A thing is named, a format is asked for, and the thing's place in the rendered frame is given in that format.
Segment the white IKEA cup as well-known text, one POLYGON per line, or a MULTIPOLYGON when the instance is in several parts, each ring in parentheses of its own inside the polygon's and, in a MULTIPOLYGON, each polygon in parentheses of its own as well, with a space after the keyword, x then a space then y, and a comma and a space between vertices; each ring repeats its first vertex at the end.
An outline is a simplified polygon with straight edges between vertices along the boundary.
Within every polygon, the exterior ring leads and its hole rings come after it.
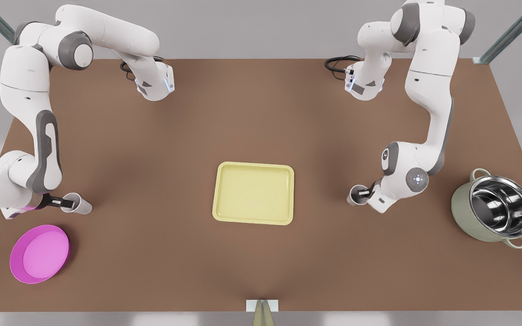
POLYGON ((77 193, 68 193, 62 198, 61 206, 63 212, 87 215, 92 211, 92 205, 77 193))
POLYGON ((358 190, 360 189, 360 185, 359 184, 356 184, 355 186, 353 186, 351 189, 350 189, 350 192, 347 196, 347 203, 350 205, 350 206, 363 206, 365 205, 368 200, 369 200, 369 197, 360 197, 358 195, 358 190))

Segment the pale yellow rectangular tray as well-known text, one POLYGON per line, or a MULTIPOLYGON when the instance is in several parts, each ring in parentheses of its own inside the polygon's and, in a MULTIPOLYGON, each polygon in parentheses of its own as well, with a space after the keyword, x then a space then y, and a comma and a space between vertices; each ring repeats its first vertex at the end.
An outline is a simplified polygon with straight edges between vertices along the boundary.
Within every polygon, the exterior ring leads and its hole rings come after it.
POLYGON ((217 221, 288 225, 294 216, 295 173, 279 164, 223 162, 216 173, 217 221))

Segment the magenta round plate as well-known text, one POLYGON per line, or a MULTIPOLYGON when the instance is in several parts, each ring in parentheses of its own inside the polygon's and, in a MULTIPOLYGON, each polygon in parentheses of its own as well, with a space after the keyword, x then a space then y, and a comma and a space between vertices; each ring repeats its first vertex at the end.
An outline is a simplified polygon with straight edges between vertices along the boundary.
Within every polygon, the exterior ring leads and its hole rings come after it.
POLYGON ((55 225, 39 225, 14 244, 9 268, 22 283, 41 283, 60 272, 70 254, 71 243, 64 230, 55 225))

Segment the sage green steel pot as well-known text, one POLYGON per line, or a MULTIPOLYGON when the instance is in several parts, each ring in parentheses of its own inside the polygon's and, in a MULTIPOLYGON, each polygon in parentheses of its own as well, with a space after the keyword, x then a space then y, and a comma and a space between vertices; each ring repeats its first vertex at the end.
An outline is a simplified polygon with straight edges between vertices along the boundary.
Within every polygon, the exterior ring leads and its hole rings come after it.
POLYGON ((513 180, 472 170, 469 182, 452 195, 451 213, 473 239, 522 249, 522 187, 513 180))

